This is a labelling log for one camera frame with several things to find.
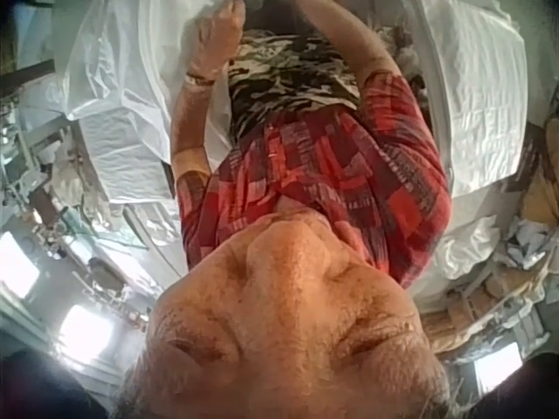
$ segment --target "man's eye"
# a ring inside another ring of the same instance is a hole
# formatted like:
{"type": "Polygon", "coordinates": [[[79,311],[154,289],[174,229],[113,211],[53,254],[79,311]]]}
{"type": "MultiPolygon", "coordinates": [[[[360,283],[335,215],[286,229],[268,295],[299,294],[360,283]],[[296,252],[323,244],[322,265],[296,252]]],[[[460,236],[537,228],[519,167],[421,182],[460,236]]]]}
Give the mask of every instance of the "man's eye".
{"type": "Polygon", "coordinates": [[[215,341],[207,338],[172,340],[170,345],[187,354],[199,365],[207,365],[221,361],[224,353],[219,350],[215,341]]]}
{"type": "Polygon", "coordinates": [[[339,360],[351,361],[361,355],[370,354],[379,345],[401,334],[402,327],[392,320],[375,324],[370,321],[357,321],[340,341],[335,352],[339,360]]]}

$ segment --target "camouflage pants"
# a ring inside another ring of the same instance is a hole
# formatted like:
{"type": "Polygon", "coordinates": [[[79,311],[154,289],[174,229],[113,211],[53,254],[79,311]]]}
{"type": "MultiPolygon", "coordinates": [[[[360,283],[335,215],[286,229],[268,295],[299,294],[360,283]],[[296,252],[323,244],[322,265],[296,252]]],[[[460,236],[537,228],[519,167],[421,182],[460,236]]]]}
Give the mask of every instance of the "camouflage pants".
{"type": "Polygon", "coordinates": [[[359,100],[352,72],[334,47],[318,36],[276,36],[247,31],[229,70],[231,138],[237,143],[278,111],[312,111],[359,100]]]}

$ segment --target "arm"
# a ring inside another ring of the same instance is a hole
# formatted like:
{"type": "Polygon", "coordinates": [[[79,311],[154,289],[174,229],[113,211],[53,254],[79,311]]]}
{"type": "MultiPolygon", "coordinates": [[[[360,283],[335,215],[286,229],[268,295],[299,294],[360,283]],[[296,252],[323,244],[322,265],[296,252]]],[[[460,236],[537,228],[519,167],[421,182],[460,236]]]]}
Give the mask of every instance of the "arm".
{"type": "Polygon", "coordinates": [[[178,181],[189,171],[198,172],[204,180],[211,175],[204,149],[206,114],[211,87],[185,83],[176,100],[171,120],[171,167],[178,181]]]}
{"type": "Polygon", "coordinates": [[[234,58],[243,33],[245,4],[242,0],[226,2],[210,19],[198,26],[197,51],[190,62],[187,81],[175,104],[171,121],[171,167],[178,182],[188,172],[205,184],[210,177],[210,164],[204,149],[206,114],[211,88],[234,58]]]}
{"type": "Polygon", "coordinates": [[[334,0],[295,0],[301,13],[342,55],[360,90],[371,74],[400,70],[383,41],[349,10],[334,0]]]}

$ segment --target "bright window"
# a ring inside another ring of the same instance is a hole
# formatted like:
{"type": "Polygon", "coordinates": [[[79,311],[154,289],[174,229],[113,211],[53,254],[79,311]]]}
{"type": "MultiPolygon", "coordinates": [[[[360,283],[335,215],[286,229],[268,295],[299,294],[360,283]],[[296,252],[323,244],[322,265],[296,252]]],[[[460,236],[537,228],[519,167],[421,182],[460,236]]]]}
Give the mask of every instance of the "bright window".
{"type": "Polygon", "coordinates": [[[11,233],[0,237],[0,280],[19,298],[24,299],[35,282],[39,270],[21,250],[11,233]]]}
{"type": "Polygon", "coordinates": [[[98,313],[74,306],[60,328],[63,352],[76,361],[88,363],[107,347],[113,324],[98,313]]]}
{"type": "Polygon", "coordinates": [[[522,359],[516,343],[503,347],[474,362],[475,374],[482,395],[489,393],[504,382],[509,375],[522,366],[522,359]]]}

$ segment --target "plaid shirt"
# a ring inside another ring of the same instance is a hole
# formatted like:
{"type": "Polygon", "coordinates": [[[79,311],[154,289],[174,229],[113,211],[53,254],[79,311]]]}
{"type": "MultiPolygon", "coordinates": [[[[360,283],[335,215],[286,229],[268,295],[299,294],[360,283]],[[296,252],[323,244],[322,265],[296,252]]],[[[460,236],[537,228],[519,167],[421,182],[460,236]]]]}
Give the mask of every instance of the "plaid shirt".
{"type": "Polygon", "coordinates": [[[281,196],[318,209],[371,265],[408,286],[448,224],[445,172],[401,76],[371,76],[357,111],[281,113],[252,130],[206,177],[176,183],[190,269],[274,212],[281,196]]]}

